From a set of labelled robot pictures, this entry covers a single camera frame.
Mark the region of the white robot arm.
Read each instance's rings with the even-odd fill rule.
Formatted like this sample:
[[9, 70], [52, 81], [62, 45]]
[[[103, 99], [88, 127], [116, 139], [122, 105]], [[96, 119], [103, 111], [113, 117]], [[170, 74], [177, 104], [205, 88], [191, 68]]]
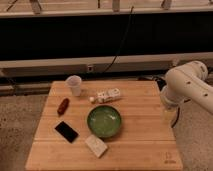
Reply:
[[160, 92], [160, 99], [167, 111], [175, 110], [170, 125], [174, 127], [179, 119], [179, 106], [190, 99], [213, 115], [213, 87], [205, 80], [208, 69], [201, 61], [191, 61], [176, 66], [165, 74], [166, 85]]

